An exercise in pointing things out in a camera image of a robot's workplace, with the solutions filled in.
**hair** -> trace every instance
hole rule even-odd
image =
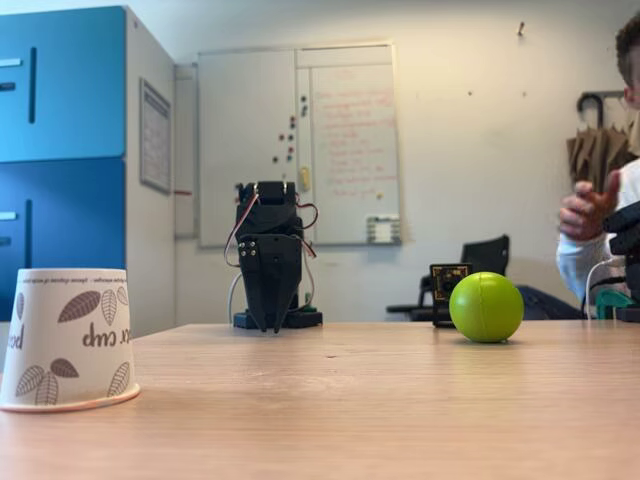
[[[640,12],[636,13],[616,35],[618,70],[626,84],[633,87],[631,49],[640,45]]]

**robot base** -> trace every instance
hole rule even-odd
[[[282,322],[282,328],[308,328],[317,325],[322,325],[321,312],[292,312],[287,314]],[[258,326],[249,312],[236,313],[233,316],[233,326],[247,330],[258,330]],[[272,329],[273,323],[267,324],[267,328]]]

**white cable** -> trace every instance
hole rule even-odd
[[[251,201],[249,202],[249,205],[247,205],[246,210],[244,211],[244,213],[240,217],[240,220],[238,220],[238,223],[236,224],[235,227],[233,227],[233,230],[231,230],[231,233],[229,234],[229,238],[227,239],[227,244],[224,247],[224,261],[227,262],[227,265],[229,265],[230,267],[240,268],[240,264],[239,263],[235,264],[235,263],[231,263],[229,261],[229,259],[228,259],[229,247],[231,246],[231,240],[235,237],[236,233],[238,233],[238,230],[240,230],[240,227],[242,226],[244,221],[249,216],[249,212],[251,211],[251,208],[253,207],[253,204],[256,203],[257,200],[258,200],[258,196],[257,195],[253,195],[253,197],[251,198]]]
[[[603,260],[600,263],[596,263],[587,275],[587,292],[585,297],[585,310],[587,311],[587,320],[591,320],[591,304],[589,303],[589,290],[591,289],[591,275],[598,267],[624,267],[624,257],[614,257],[609,260]]]
[[[298,235],[291,235],[291,236],[293,238],[300,240],[300,243],[304,246],[304,242],[302,242],[301,237],[299,237]],[[289,312],[298,312],[310,306],[311,303],[313,302],[313,296],[315,295],[315,292],[316,292],[316,284],[313,281],[313,275],[311,274],[311,269],[309,268],[309,262],[307,261],[307,256],[310,255],[310,253],[307,251],[306,248],[303,248],[303,250],[304,251],[302,252],[302,259],[304,260],[304,268],[307,271],[307,275],[309,276],[309,282],[311,283],[311,295],[309,295],[309,300],[307,300],[303,306],[294,308],[293,310],[289,310]]]
[[[231,315],[231,302],[233,301],[233,291],[236,289],[236,285],[238,284],[238,280],[242,277],[242,272],[235,276],[235,278],[231,281],[231,286],[229,287],[229,294],[227,295],[227,312],[229,314],[229,323],[233,324],[233,317]]]

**framed paper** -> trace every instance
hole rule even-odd
[[[171,104],[140,82],[140,182],[171,193]]]

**umbrella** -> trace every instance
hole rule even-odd
[[[573,183],[586,180],[593,184],[595,191],[603,192],[609,172],[638,157],[635,152],[640,153],[640,121],[634,123],[629,133],[615,127],[604,128],[602,98],[622,95],[623,92],[584,93],[578,100],[579,112],[584,110],[584,104],[588,100],[595,102],[598,108],[598,126],[578,131],[574,138],[567,140],[569,173]]]

